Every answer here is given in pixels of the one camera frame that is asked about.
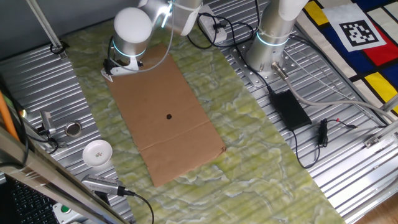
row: blue light ring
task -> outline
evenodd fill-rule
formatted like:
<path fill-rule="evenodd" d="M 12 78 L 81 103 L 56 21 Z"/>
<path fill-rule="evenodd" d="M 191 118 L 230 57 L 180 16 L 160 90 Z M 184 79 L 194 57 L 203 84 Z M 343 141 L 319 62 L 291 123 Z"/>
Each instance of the blue light ring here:
<path fill-rule="evenodd" d="M 258 32 L 257 32 L 257 38 L 258 38 L 263 44 L 266 44 L 266 45 L 269 45 L 269 46 L 273 46 L 273 47 L 282 46 L 282 45 L 286 44 L 287 41 L 289 40 L 289 38 L 288 38 L 285 42 L 283 42 L 283 43 L 281 43 L 281 44 L 270 44 L 270 43 L 266 42 L 265 40 L 261 39 L 261 37 L 260 37 L 260 35 L 259 35 Z"/>
<path fill-rule="evenodd" d="M 113 43 L 113 47 L 114 47 L 121 55 L 126 56 L 126 57 L 138 57 L 138 56 L 141 56 L 142 54 L 144 54 L 145 51 L 147 50 L 147 49 L 144 49 L 141 53 L 139 53 L 139 54 L 137 54 L 137 55 L 127 55 L 127 54 L 121 52 L 121 51 L 118 49 L 118 47 L 116 46 L 116 44 L 114 44 L 114 40 L 112 40 L 112 43 Z"/>

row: red patch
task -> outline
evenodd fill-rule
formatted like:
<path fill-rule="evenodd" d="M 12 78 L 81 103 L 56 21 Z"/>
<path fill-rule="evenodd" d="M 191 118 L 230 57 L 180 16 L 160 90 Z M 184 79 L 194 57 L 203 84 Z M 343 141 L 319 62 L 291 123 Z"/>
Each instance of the red patch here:
<path fill-rule="evenodd" d="M 387 44 L 370 49 L 364 49 L 363 51 L 368 55 L 374 64 L 379 66 L 398 58 L 398 47 L 388 37 L 386 37 L 386 35 L 384 35 L 378 27 L 375 26 L 375 28 Z"/>

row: colorful mat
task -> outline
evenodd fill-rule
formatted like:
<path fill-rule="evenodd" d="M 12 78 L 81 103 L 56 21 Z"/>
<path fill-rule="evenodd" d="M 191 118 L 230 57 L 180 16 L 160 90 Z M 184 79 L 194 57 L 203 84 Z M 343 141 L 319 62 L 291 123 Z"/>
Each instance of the colorful mat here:
<path fill-rule="evenodd" d="M 385 45 L 349 52 L 322 9 L 356 3 L 380 33 Z M 398 92 L 398 2 L 391 0 L 312 0 L 299 24 L 337 67 L 374 105 Z M 398 106 L 391 111 L 398 115 Z"/>

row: white cable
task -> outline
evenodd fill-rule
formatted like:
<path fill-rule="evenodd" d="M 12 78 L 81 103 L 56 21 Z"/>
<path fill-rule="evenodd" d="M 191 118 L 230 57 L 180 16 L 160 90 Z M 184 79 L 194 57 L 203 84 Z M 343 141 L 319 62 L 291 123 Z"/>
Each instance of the white cable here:
<path fill-rule="evenodd" d="M 113 62 L 115 65 L 117 65 L 117 66 L 119 66 L 119 67 L 121 67 L 121 68 L 123 68 L 123 69 L 125 69 L 127 71 L 132 71 L 132 72 L 136 72 L 136 73 L 138 73 L 138 72 L 148 72 L 148 71 L 156 68 L 158 65 L 160 65 L 166 59 L 167 55 L 169 54 L 170 48 L 172 46 L 173 32 L 174 32 L 174 4 L 172 4 L 172 12 L 173 12 L 172 13 L 172 34 L 170 36 L 169 46 L 167 47 L 166 54 L 163 56 L 162 60 L 160 60 L 156 65 L 152 66 L 151 68 L 144 69 L 144 70 L 133 70 L 133 69 L 130 69 L 130 68 L 123 67 L 122 65 L 118 64 L 112 58 L 110 58 L 111 62 Z"/>
<path fill-rule="evenodd" d="M 303 52 L 298 51 L 298 50 L 294 49 L 294 48 L 291 47 L 291 46 L 289 46 L 289 47 L 290 47 L 292 50 L 295 50 L 297 53 L 300 53 L 300 54 L 302 54 L 304 57 L 306 57 L 306 55 L 305 55 Z M 292 59 L 301 69 L 303 69 L 304 71 L 306 71 L 311 77 L 317 79 L 317 80 L 320 81 L 323 85 L 325 85 L 325 86 L 328 87 L 329 89 L 331 89 L 331 90 L 337 92 L 338 94 L 344 96 L 346 99 L 351 100 L 351 98 L 350 98 L 349 96 L 343 94 L 343 91 L 342 91 L 340 88 L 338 88 L 338 86 L 334 83 L 334 81 L 333 81 L 332 79 L 330 79 L 330 77 L 322 70 L 322 68 L 320 68 L 318 65 L 316 65 L 314 61 L 312 61 L 312 60 L 310 59 L 311 62 L 314 63 L 314 65 L 316 65 L 316 66 L 321 70 L 321 72 L 322 72 L 323 74 L 325 74 L 325 76 L 333 83 L 333 85 L 336 87 L 337 91 L 334 90 L 333 87 L 330 87 L 329 85 L 327 85 L 326 83 L 324 83 L 323 81 L 321 81 L 320 79 L 318 79 L 317 77 L 315 77 L 314 75 L 312 75 L 310 72 L 308 72 L 306 69 L 304 69 L 304 68 L 303 68 L 296 60 L 294 60 L 285 50 L 284 50 L 284 52 L 287 54 L 287 56 L 290 57 L 290 59 Z M 359 106 L 359 105 L 357 105 L 357 104 L 355 104 L 355 105 L 356 105 L 359 109 L 361 109 L 362 112 L 364 112 L 364 113 L 366 113 L 367 115 L 369 115 L 370 118 L 375 119 L 375 117 L 373 116 L 373 114 L 369 113 L 369 112 L 368 112 L 366 109 L 364 109 L 362 106 Z"/>
<path fill-rule="evenodd" d="M 362 105 L 365 106 L 367 108 L 371 108 L 374 111 L 379 112 L 380 114 L 382 114 L 383 116 L 385 116 L 387 119 L 389 119 L 391 122 L 394 122 L 394 118 L 392 118 L 390 115 L 388 115 L 385 111 L 380 110 L 380 108 L 377 108 L 373 105 L 370 105 L 369 103 L 365 103 L 365 102 L 360 102 L 360 101 L 356 101 L 356 100 L 340 100 L 340 101 L 331 101 L 331 102 L 311 102 L 308 101 L 304 98 L 302 98 L 293 88 L 291 82 L 289 79 L 285 80 L 287 86 L 290 88 L 290 90 L 292 91 L 293 95 L 295 95 L 301 102 L 308 104 L 308 105 L 312 105 L 312 106 L 330 106 L 330 105 L 340 105 L 340 104 L 354 104 L 354 105 Z"/>
<path fill-rule="evenodd" d="M 341 96 L 344 96 L 346 99 L 351 100 L 351 98 L 347 95 L 344 95 L 343 93 L 340 93 L 338 90 L 335 90 L 333 87 L 330 87 L 329 85 L 327 85 L 326 83 L 324 83 L 323 81 L 321 81 L 319 78 L 317 78 L 316 76 L 312 75 L 308 70 L 306 70 L 304 67 L 301 66 L 301 64 L 299 64 L 296 60 L 294 60 L 285 50 L 284 52 L 286 53 L 286 55 L 292 59 L 292 61 L 294 63 L 296 63 L 302 70 L 304 70 L 307 74 L 309 74 L 312 78 L 318 80 L 320 83 L 322 83 L 323 85 L 325 85 L 326 87 L 328 87 L 329 89 L 335 91 L 336 93 L 340 94 Z M 355 104 L 357 107 L 359 107 L 363 112 L 367 113 L 368 115 L 370 115 L 371 117 L 373 117 L 372 114 L 370 114 L 367 110 L 365 110 L 362 106 L 359 106 L 358 104 Z"/>
<path fill-rule="evenodd" d="M 325 86 L 328 87 L 329 89 L 335 91 L 336 93 L 340 94 L 341 96 L 344 96 L 345 98 L 351 100 L 351 98 L 348 97 L 347 95 L 344 95 L 343 93 L 340 93 L 338 90 L 335 90 L 333 87 L 331 87 L 331 86 L 329 86 L 328 84 L 324 83 L 322 80 L 320 80 L 319 78 L 317 78 L 315 75 L 312 75 L 309 71 L 307 71 L 304 67 L 302 67 L 301 64 L 299 64 L 296 60 L 294 60 L 294 59 L 292 58 L 292 56 L 290 56 L 285 50 L 284 50 L 284 52 L 286 53 L 286 55 L 287 55 L 290 59 L 292 59 L 292 61 L 293 61 L 294 63 L 296 63 L 302 70 L 304 70 L 304 72 L 306 72 L 307 74 L 309 74 L 312 78 L 318 80 L 318 81 L 321 82 L 323 85 L 325 85 Z"/>

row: slotted metal surface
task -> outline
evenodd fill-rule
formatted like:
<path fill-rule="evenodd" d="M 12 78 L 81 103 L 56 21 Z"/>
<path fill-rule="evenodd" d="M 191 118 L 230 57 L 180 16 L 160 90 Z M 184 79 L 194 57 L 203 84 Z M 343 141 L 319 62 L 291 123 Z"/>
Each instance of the slotted metal surface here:
<path fill-rule="evenodd" d="M 111 161 L 100 167 L 83 162 L 85 146 L 101 136 L 69 60 L 60 60 L 45 46 L 0 62 L 0 74 L 13 97 L 26 109 L 31 125 L 41 126 L 41 110 L 51 112 L 57 127 L 52 137 L 68 145 L 53 154 L 55 160 L 80 180 L 87 174 L 117 178 Z M 71 121 L 82 125 L 81 133 L 75 137 L 65 134 L 65 125 Z M 109 202 L 123 218 L 134 218 L 126 198 L 109 195 Z"/>
<path fill-rule="evenodd" d="M 266 6 L 267 1 L 260 2 L 260 12 Z M 217 16 L 226 17 L 232 23 L 247 22 L 252 27 L 257 26 L 257 14 L 254 1 L 207 1 Z M 228 39 L 223 44 L 233 44 L 231 28 L 226 28 Z M 247 28 L 234 27 L 236 40 L 249 37 Z M 239 67 L 230 54 L 230 49 L 221 49 L 226 59 L 235 69 L 238 76 L 248 90 L 256 98 L 259 105 L 275 124 L 281 135 L 292 149 L 295 149 L 293 134 L 286 129 L 279 115 L 272 107 L 265 88 L 256 88 L 245 76 L 243 68 Z M 306 71 L 295 63 L 283 64 L 289 72 L 289 79 L 298 93 L 311 101 L 336 101 L 343 100 L 347 96 L 352 100 L 361 100 L 352 85 L 342 78 L 309 46 L 290 39 L 285 51 L 296 60 Z M 316 78 L 334 90 L 320 83 Z M 279 78 L 267 80 L 273 90 L 281 92 L 287 90 L 286 84 Z M 339 123 L 329 123 L 329 144 L 321 148 L 319 161 L 308 170 L 315 182 L 324 192 L 330 203 L 336 208 L 347 223 L 355 222 L 369 209 L 383 202 L 389 196 L 397 192 L 397 189 L 377 194 L 385 189 L 398 177 L 397 144 L 387 146 L 375 146 L 367 149 L 363 142 L 370 135 L 380 131 L 370 117 L 375 117 L 371 111 L 363 111 L 355 105 L 335 105 L 316 107 L 303 105 L 312 120 L 311 126 L 306 126 L 295 131 L 298 141 L 298 154 L 303 164 L 310 164 L 315 159 L 317 151 L 317 136 L 319 122 L 323 118 L 336 119 L 359 126 L 358 129 L 348 129 Z"/>

